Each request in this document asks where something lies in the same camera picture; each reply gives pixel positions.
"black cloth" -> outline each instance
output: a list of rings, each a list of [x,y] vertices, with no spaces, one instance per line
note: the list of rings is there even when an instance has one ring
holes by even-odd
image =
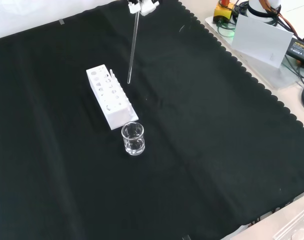
[[[304,128],[177,0],[114,2],[0,39],[0,239],[218,240],[304,192]],[[86,70],[145,129],[126,154]]]

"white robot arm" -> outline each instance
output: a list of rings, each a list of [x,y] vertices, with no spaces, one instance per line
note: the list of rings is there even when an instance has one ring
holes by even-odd
[[[128,8],[131,14],[141,13],[142,16],[146,16],[152,13],[158,5],[158,0],[127,0]]]

